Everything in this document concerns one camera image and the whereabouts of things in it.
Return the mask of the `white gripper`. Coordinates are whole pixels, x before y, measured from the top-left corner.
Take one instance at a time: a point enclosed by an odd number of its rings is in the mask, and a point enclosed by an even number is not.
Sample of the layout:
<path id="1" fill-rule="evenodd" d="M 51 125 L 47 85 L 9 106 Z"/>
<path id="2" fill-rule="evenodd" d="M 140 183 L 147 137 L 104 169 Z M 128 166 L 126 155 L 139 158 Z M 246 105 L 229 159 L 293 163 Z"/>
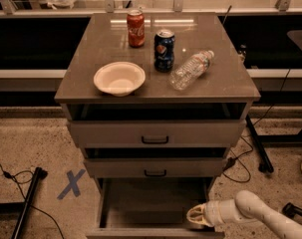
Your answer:
<path id="1" fill-rule="evenodd" d="M 187 211 L 187 220 L 191 223 L 214 227 L 237 220 L 237 208 L 233 199 L 211 200 L 198 204 Z"/>

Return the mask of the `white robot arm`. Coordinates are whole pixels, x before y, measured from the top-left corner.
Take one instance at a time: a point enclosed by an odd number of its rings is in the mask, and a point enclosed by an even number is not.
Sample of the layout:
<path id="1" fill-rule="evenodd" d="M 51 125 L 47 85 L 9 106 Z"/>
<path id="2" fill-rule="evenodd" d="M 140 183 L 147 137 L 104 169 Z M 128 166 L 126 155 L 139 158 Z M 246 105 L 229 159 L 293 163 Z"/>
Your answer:
<path id="1" fill-rule="evenodd" d="M 232 199 L 210 200 L 188 210 L 189 222 L 208 227 L 226 223 L 253 224 L 268 227 L 280 239 L 302 239 L 302 225 L 270 208 L 256 194 L 241 190 Z"/>

